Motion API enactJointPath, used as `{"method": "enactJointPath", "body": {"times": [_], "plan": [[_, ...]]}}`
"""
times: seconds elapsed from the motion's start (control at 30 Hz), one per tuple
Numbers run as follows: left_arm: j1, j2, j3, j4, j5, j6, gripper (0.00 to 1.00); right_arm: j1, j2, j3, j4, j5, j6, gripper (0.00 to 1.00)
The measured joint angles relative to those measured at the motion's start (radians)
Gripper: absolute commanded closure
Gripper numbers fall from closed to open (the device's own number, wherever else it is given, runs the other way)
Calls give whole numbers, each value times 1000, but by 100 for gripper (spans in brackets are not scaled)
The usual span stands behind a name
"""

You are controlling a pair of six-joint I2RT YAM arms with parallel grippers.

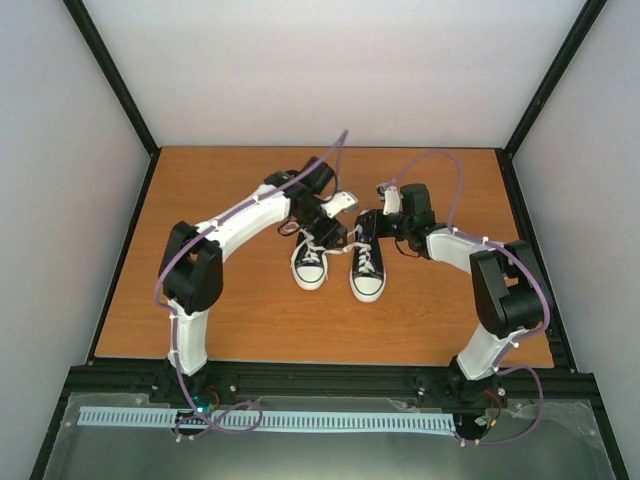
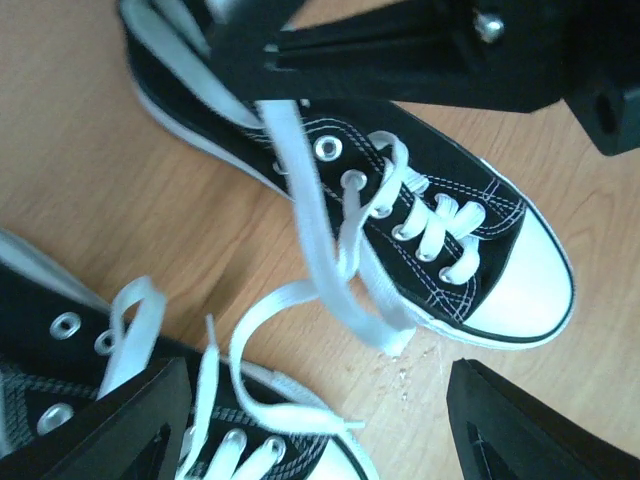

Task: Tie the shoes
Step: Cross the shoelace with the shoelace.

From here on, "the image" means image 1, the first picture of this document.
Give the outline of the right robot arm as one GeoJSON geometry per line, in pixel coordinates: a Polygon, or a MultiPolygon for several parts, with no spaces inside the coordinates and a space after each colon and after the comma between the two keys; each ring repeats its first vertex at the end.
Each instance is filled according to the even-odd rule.
{"type": "Polygon", "coordinates": [[[545,331],[553,303],[531,246],[475,237],[437,221],[423,184],[378,186],[383,206],[362,212],[354,228],[350,285],[355,298],[371,303],[386,285],[380,240],[406,243],[418,258],[470,275],[478,326],[448,367],[444,393],[458,405],[480,396],[506,353],[521,339],[545,331]]]}

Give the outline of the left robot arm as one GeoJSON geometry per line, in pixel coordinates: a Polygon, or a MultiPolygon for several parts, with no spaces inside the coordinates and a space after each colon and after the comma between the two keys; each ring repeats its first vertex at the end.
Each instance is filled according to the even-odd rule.
{"type": "Polygon", "coordinates": [[[178,371],[172,388],[186,402],[201,400],[208,378],[206,331],[211,307],[221,296],[223,266],[243,244],[263,230],[295,223],[300,248],[324,266],[324,256],[343,252],[348,228],[338,216],[354,210],[358,199],[338,190],[326,199],[320,193],[336,177],[324,161],[311,159],[301,172],[278,171],[266,177],[247,198],[224,213],[196,225],[179,222],[172,228],[159,268],[154,296],[167,301],[171,326],[168,359],[178,371]]]}

